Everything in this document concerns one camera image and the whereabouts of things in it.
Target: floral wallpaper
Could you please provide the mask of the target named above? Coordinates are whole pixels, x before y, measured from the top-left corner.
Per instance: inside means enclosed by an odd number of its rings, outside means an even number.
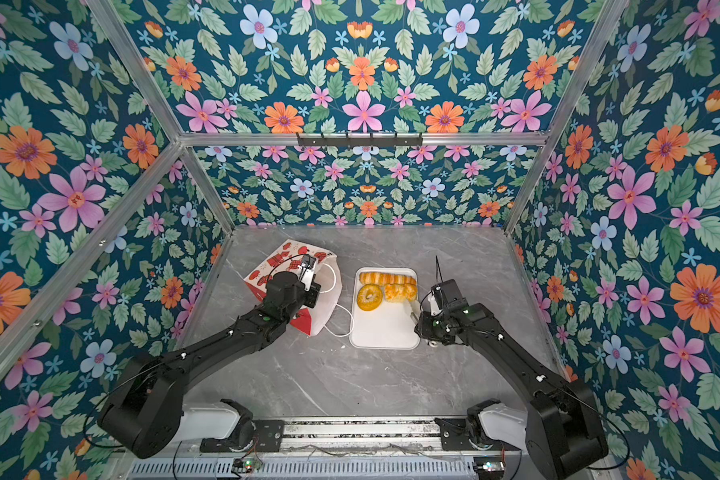
[[[536,150],[214,146],[197,153],[237,224],[501,226]]]
[[[603,3],[147,1],[128,27],[187,131],[521,132],[547,127]]]
[[[585,94],[518,254],[625,477],[720,478],[720,1],[628,8]]]
[[[173,349],[222,242],[177,161],[0,384],[0,478],[102,475],[112,450],[84,439],[86,416],[132,356]],[[115,445],[97,426],[86,433]]]
[[[0,334],[165,142],[85,6],[0,2]]]

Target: diagonal metal beam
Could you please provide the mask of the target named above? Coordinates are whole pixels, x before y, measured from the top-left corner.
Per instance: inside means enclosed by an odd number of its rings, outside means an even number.
[[[181,125],[157,86],[152,73],[146,69],[144,56],[139,53],[138,47],[128,33],[123,20],[117,14],[117,10],[110,0],[88,0],[87,5],[112,44],[117,56],[120,57],[120,61],[134,80],[136,88],[141,92],[146,104],[150,106],[155,119],[166,132],[168,141],[175,141],[183,132]]]
[[[32,345],[34,338],[64,303],[70,291],[82,281],[104,251],[105,245],[117,238],[120,228],[144,203],[147,194],[160,179],[165,177],[180,153],[181,146],[177,142],[163,149],[152,166],[136,180],[117,205],[90,232],[83,244],[72,253],[18,318],[0,335],[0,380],[16,363],[16,359]]]
[[[490,133],[469,133],[469,134],[422,134],[423,145],[525,145],[528,147],[540,147],[547,143],[549,135],[546,132],[490,132]],[[353,143],[358,139],[367,139],[367,144],[373,140],[387,141],[394,139],[394,134],[326,134],[314,135],[304,134],[301,140],[314,140],[319,142],[325,138],[334,144],[336,141],[346,141],[349,138]],[[287,147],[299,146],[299,138],[293,134],[235,134],[232,132],[221,132],[218,134],[182,134],[180,142],[185,147],[209,147],[213,145],[224,145],[234,147],[263,147],[266,145],[285,145]]]
[[[206,199],[208,207],[211,208],[211,211],[216,216],[216,220],[221,224],[222,230],[224,230],[225,234],[230,235],[232,230],[235,229],[234,225],[232,225],[232,219],[226,212],[219,192],[216,190],[216,187],[213,186],[211,178],[205,169],[202,168],[197,153],[195,153],[194,149],[186,147],[182,152],[181,159],[197,184],[198,191],[202,197]]]
[[[518,197],[514,201],[512,215],[505,229],[507,235],[512,235],[514,226],[518,224],[523,210],[525,210],[526,205],[528,205],[534,188],[536,188],[536,184],[544,173],[544,164],[552,157],[552,153],[554,153],[554,149],[557,147],[557,142],[560,141],[560,136],[563,134],[563,130],[565,130],[565,126],[574,112],[574,107],[576,107],[579,97],[581,97],[581,94],[584,92],[586,84],[589,82],[592,72],[595,70],[595,66],[600,61],[600,56],[603,54],[603,50],[605,50],[611,33],[613,33],[614,28],[618,25],[619,18],[621,18],[621,14],[624,12],[627,3],[629,3],[629,0],[606,0],[605,5],[603,5],[602,10],[600,10],[600,16],[592,27],[592,33],[590,33],[590,37],[586,40],[584,50],[581,52],[579,64],[571,76],[565,93],[563,93],[563,97],[558,103],[557,110],[554,112],[554,116],[550,122],[550,129],[548,130],[549,139],[546,145],[536,155],[533,165],[531,165],[528,174],[525,176],[523,186],[518,192]]]

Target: plastic tray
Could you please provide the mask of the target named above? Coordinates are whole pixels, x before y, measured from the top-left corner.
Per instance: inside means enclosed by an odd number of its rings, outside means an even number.
[[[355,294],[352,297],[352,316],[355,319],[350,343],[359,349],[412,350],[418,345],[419,337],[413,328],[416,323],[411,313],[418,315],[418,302],[393,303],[383,301],[375,310],[365,312],[357,304],[363,272],[402,274],[416,278],[410,268],[380,268],[364,266],[355,274]]]

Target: gift bag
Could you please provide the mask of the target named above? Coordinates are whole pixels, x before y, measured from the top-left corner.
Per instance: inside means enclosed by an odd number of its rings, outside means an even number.
[[[338,295],[342,292],[342,277],[338,272],[336,254],[318,246],[287,240],[261,262],[246,277],[245,282],[256,299],[261,301],[266,296],[266,283],[271,278],[270,274],[297,272],[298,266],[302,262],[302,258],[296,256],[299,254],[309,254],[317,258],[318,265],[314,281],[320,284],[320,291],[325,293],[320,293],[315,308],[302,308],[296,318],[291,320],[291,325],[307,335],[313,336],[317,335],[331,318],[331,313],[338,302]]]

